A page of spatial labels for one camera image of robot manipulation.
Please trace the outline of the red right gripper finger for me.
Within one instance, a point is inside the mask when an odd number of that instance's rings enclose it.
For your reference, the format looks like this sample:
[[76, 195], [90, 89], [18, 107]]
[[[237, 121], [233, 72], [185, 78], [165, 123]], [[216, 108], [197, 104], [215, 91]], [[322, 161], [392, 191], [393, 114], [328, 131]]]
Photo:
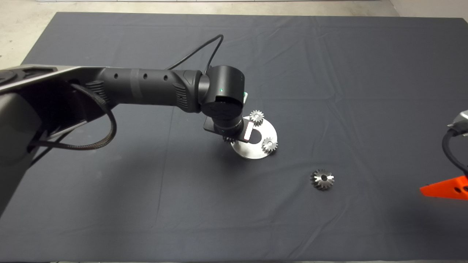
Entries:
[[468, 200], [468, 180], [465, 175], [433, 183], [420, 188], [423, 196]]

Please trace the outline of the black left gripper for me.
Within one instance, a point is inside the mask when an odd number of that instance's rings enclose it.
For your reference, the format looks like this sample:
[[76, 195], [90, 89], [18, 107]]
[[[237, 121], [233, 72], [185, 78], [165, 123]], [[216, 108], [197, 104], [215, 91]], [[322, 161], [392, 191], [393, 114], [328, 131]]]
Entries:
[[209, 117], [204, 122], [204, 130], [240, 142], [249, 142], [253, 128], [254, 123], [245, 118], [242, 118], [239, 124], [229, 128], [216, 126], [213, 119]]

